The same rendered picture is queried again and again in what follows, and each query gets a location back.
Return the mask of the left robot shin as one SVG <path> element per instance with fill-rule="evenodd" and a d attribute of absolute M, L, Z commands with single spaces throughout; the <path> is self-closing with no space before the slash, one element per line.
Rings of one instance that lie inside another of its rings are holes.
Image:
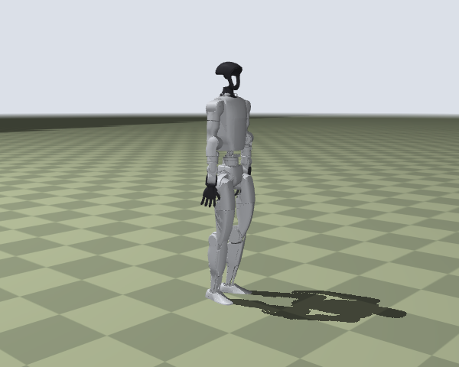
<path fill-rule="evenodd" d="M 241 258 L 243 255 L 243 248 L 246 240 L 246 234 L 244 236 L 244 239 L 241 239 L 237 243 L 232 243 L 229 241 L 227 244 L 227 257 L 226 257 L 226 263 L 227 263 L 227 270 L 226 270 L 226 285 L 227 287 L 234 286 L 234 279 L 239 267 L 239 264 L 241 262 Z M 233 279 L 233 280 L 232 280 Z M 232 284 L 231 284 L 232 280 Z"/>

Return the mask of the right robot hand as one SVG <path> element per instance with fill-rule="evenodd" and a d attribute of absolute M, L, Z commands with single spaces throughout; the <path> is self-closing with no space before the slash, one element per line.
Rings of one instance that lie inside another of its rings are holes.
<path fill-rule="evenodd" d="M 208 175 L 206 176 L 206 183 L 205 183 L 207 187 L 203 192 L 203 199 L 202 199 L 200 204 L 203 205 L 205 197 L 206 197 L 206 202 L 205 202 L 204 206 L 207 206 L 208 199 L 209 199 L 210 200 L 209 207 L 211 207 L 212 200 L 213 200 L 213 206 L 215 206 L 216 205 L 216 196 L 218 197 L 218 200 L 220 200 L 220 195 L 217 192 L 217 188 L 215 188 L 216 185 L 217 185 L 217 176 L 216 176 L 216 183 L 215 184 L 207 183 L 207 178 L 208 178 Z"/>

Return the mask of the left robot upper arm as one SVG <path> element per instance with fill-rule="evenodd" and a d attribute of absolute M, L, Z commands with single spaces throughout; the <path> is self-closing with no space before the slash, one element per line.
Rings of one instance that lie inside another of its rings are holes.
<path fill-rule="evenodd" d="M 245 145 L 248 145 L 253 141 L 254 137 L 253 137 L 253 134 L 251 132 L 247 131 L 248 127 L 249 127 L 249 113 L 250 113 L 250 109 L 251 109 L 251 104 L 250 104 L 250 101 L 248 101 L 248 100 L 245 100 L 245 102 L 246 102 L 246 110 L 247 110 L 246 143 L 245 143 Z"/>

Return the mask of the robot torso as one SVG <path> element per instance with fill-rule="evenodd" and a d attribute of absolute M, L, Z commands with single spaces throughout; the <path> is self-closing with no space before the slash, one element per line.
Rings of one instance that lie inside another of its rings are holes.
<path fill-rule="evenodd" d="M 214 99 L 224 100 L 224 110 L 220 116 L 217 137 L 223 141 L 223 146 L 218 151 L 227 151 L 223 157 L 223 163 L 218 166 L 217 176 L 228 174 L 234 187 L 242 181 L 243 166 L 239 164 L 240 154 L 234 154 L 233 151 L 240 151 L 245 147 L 247 122 L 246 102 L 237 96 L 237 93 L 235 94 L 237 98 L 229 97 L 230 94 L 225 93 Z"/>

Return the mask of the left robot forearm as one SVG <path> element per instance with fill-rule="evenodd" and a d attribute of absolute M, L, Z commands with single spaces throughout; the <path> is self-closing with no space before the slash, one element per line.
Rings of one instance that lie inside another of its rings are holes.
<path fill-rule="evenodd" d="M 252 142 L 248 145 L 245 145 L 243 150 L 240 150 L 241 158 L 242 158 L 240 163 L 243 166 L 243 172 L 246 174 L 248 173 L 248 169 L 249 167 L 251 167 L 251 163 L 252 163 L 251 150 L 252 150 Z"/>

